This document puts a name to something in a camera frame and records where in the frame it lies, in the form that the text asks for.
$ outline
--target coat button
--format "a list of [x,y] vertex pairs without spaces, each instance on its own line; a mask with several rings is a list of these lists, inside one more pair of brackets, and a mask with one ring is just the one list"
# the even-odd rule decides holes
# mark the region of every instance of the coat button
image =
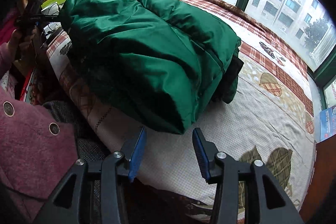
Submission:
[[57,135],[59,133],[59,126],[56,123],[52,122],[49,125],[49,130],[52,135]]
[[3,110],[5,114],[9,117],[14,115],[14,107],[10,102],[4,102],[3,103]]

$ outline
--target tree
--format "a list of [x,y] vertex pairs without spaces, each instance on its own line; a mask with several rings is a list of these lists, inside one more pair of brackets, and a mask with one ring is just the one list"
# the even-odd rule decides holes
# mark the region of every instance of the tree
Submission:
[[315,47],[320,43],[327,30],[328,25],[323,18],[314,21],[313,24],[309,23],[309,25],[304,29],[304,32],[307,35],[304,38],[304,46],[312,52],[313,49],[315,49]]

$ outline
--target jacket sleeve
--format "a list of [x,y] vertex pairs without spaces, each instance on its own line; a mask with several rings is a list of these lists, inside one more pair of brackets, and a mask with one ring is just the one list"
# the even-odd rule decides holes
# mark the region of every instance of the jacket sleeve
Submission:
[[11,58],[9,56],[7,43],[3,43],[0,45],[0,79],[10,68],[11,68]]

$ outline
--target blue gripper pad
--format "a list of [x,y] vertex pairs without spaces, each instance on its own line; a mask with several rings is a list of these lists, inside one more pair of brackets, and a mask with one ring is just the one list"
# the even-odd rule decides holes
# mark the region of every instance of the blue gripper pad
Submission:
[[128,179],[130,182],[133,182],[134,178],[137,176],[145,150],[146,142],[147,132],[145,130],[145,127],[143,127],[129,162]]
[[202,178],[204,178],[207,181],[210,179],[209,160],[205,153],[205,149],[202,145],[201,139],[198,135],[197,128],[193,130],[193,146],[196,153],[196,158],[199,169],[201,171]]

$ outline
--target gray fabric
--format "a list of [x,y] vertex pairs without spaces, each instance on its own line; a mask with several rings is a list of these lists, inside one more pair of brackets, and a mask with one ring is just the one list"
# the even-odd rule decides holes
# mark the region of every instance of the gray fabric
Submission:
[[[87,162],[103,160],[110,152],[101,143],[79,110],[68,102],[51,101],[43,104],[57,122],[71,123],[75,129],[78,157]],[[100,224],[100,181],[94,182],[93,223]]]

